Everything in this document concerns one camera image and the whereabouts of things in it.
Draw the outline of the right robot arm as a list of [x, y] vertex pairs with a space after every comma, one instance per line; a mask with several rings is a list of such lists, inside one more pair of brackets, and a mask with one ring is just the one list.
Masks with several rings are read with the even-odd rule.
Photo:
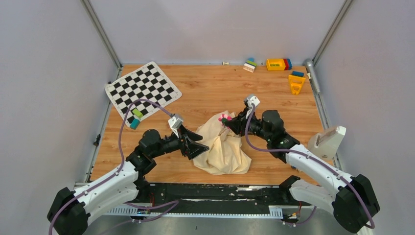
[[265, 152], [318, 183], [316, 186], [290, 176], [280, 185], [279, 197], [283, 203], [290, 205], [297, 200], [323, 209], [350, 233], [363, 227], [374, 229], [373, 217], [380, 206], [370, 180], [362, 174], [352, 176], [318, 158], [286, 132], [278, 111], [267, 110], [257, 119], [253, 109], [245, 108], [237, 117], [221, 115], [219, 121], [237, 135], [245, 138], [254, 135], [265, 140]]

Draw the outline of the pink flower brooch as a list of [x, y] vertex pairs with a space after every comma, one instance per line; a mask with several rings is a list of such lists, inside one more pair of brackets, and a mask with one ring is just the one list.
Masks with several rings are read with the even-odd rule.
[[218, 120], [222, 123], [225, 124], [228, 121], [232, 120], [232, 117], [230, 115], [227, 115], [225, 113], [221, 114], [220, 117], [218, 118]]

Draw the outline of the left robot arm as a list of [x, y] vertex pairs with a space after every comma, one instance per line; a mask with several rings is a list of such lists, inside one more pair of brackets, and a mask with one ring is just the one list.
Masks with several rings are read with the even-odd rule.
[[89, 225], [114, 207], [136, 200], [145, 202], [150, 184], [145, 175], [155, 166], [155, 158], [179, 150], [190, 160], [207, 152], [202, 136], [180, 126], [162, 138], [155, 129], [143, 133], [134, 151], [115, 169], [78, 189], [63, 188], [47, 214], [49, 234], [81, 235]]

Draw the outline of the cream yellow garment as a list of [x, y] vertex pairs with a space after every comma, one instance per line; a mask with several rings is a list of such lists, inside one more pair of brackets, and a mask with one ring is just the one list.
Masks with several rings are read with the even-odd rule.
[[241, 137], [218, 120], [223, 113], [235, 117], [235, 113], [223, 111], [197, 128], [196, 134], [203, 137], [199, 143], [209, 150], [194, 158], [193, 164], [212, 175], [246, 174], [252, 160], [241, 148]]

